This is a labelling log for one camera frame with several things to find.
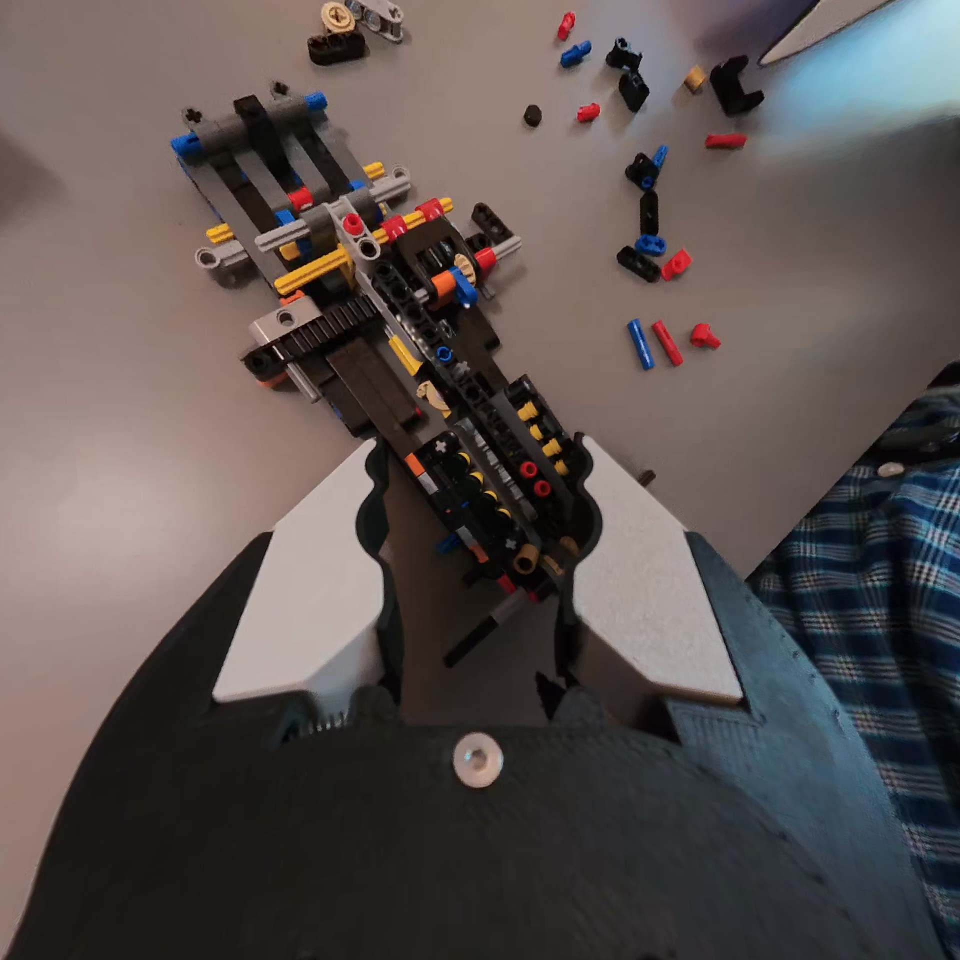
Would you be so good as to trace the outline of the lego pieces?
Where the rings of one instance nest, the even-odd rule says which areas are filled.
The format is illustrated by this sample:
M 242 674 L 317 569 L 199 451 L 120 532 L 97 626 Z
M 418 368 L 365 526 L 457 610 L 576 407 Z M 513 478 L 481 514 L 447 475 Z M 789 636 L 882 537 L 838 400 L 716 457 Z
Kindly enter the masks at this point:
M 323 2 L 320 20 L 319 33 L 307 40 L 308 54 L 315 66 L 335 66 L 363 59 L 367 47 L 366 39 L 361 35 L 362 29 L 378 33 L 388 40 L 399 42 L 402 39 L 402 11 L 395 2 Z M 578 68 L 592 55 L 593 46 L 588 39 L 570 44 L 575 23 L 576 13 L 569 10 L 563 14 L 558 25 L 557 41 L 560 46 L 566 45 L 567 48 L 558 55 L 560 70 Z M 740 74 L 748 60 L 746 55 L 739 55 L 724 61 L 712 70 L 709 78 L 700 66 L 695 66 L 685 76 L 683 87 L 696 94 L 704 88 L 709 79 L 725 111 L 730 108 L 735 114 L 742 107 L 749 112 L 763 101 L 763 93 L 757 90 L 747 95 L 741 88 Z M 617 97 L 631 116 L 638 114 L 651 92 L 649 84 L 642 76 L 642 51 L 635 49 L 629 38 L 620 35 L 606 52 L 605 64 L 606 68 L 616 74 Z M 575 125 L 589 126 L 597 121 L 601 114 L 602 107 L 599 102 L 579 104 Z M 541 107 L 535 103 L 528 104 L 522 116 L 524 127 L 532 130 L 542 121 Z M 747 142 L 748 136 L 738 131 L 709 133 L 703 139 L 703 147 L 707 151 L 733 153 L 741 151 Z M 660 228 L 656 188 L 668 153 L 669 147 L 666 144 L 659 145 L 652 155 L 641 150 L 630 160 L 625 170 L 625 183 L 629 182 L 639 191 L 635 218 L 638 239 L 622 246 L 616 254 L 616 260 L 632 276 L 647 283 L 676 281 L 689 270 L 692 263 L 690 252 L 685 247 L 678 247 L 675 251 L 668 249 L 669 245 Z M 481 232 L 488 237 L 488 242 L 475 254 L 481 263 L 478 272 L 488 273 L 493 269 L 495 261 L 493 246 L 496 246 L 495 233 L 500 230 L 499 221 L 494 223 L 492 213 L 482 213 L 480 205 L 474 208 L 472 216 L 478 226 L 485 217 L 489 221 L 489 225 L 480 226 Z M 631 319 L 627 330 L 642 368 L 653 369 L 655 362 L 642 321 Z M 684 357 L 665 323 L 661 320 L 652 323 L 651 332 L 669 362 L 674 367 L 681 366 Z M 689 342 L 699 350 L 716 350 L 721 346 L 720 340 L 706 322 L 694 325 L 689 334 Z

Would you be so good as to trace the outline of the long lego technic model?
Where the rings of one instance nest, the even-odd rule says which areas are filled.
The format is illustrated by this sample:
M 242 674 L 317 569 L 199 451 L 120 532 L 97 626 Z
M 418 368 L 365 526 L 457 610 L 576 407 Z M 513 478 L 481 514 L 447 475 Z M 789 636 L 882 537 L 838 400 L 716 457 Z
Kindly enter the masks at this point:
M 570 682 L 572 570 L 598 533 L 582 438 L 561 425 L 526 375 L 498 366 L 487 320 L 491 274 L 521 246 L 500 229 L 465 236 L 448 198 L 392 209 L 410 188 L 402 165 L 363 167 L 331 126 L 321 92 L 281 81 L 270 100 L 237 99 L 210 117 L 182 113 L 175 158 L 220 218 L 197 250 L 221 282 L 247 271 L 277 303 L 250 326 L 242 362 L 256 381 L 292 385 L 329 404 L 352 436 L 382 441 L 464 551 L 468 584 L 498 586 L 505 603 L 454 644 L 455 666 L 514 604 L 560 596 L 557 673 Z

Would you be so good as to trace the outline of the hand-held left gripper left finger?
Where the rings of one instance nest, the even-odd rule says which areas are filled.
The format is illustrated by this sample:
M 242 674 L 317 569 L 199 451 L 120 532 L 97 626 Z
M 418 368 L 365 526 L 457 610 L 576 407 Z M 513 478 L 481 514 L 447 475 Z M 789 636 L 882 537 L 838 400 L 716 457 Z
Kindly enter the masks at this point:
M 347 706 L 378 683 L 401 697 L 404 642 L 383 557 L 388 451 L 365 440 L 278 522 L 213 686 L 219 704 L 281 693 Z

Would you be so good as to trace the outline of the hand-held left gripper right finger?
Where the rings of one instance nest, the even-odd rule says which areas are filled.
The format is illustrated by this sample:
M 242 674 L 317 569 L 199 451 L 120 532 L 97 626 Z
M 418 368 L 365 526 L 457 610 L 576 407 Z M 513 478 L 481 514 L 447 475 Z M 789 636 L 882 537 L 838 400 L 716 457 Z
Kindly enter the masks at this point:
M 599 530 L 572 569 L 573 679 L 605 707 L 658 696 L 738 707 L 743 691 L 687 528 L 596 440 L 582 446 Z

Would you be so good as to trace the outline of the person's blue plaid shirt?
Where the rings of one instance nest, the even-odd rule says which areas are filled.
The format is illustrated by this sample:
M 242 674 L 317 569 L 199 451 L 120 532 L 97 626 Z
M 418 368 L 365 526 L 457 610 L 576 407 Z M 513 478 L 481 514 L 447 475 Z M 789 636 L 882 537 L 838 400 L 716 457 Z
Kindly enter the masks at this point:
M 864 739 L 937 932 L 958 958 L 958 361 L 748 582 Z

